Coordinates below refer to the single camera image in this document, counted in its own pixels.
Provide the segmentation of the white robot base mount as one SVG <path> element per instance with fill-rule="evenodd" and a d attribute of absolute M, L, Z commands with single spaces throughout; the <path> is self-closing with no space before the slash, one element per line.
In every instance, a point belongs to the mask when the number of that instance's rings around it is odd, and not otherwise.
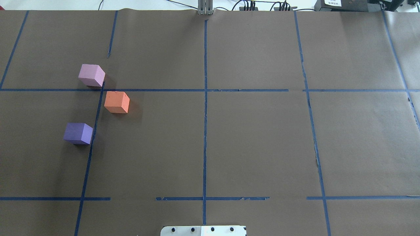
<path fill-rule="evenodd" d="M 165 226 L 161 236 L 246 236 L 246 226 Z"/>

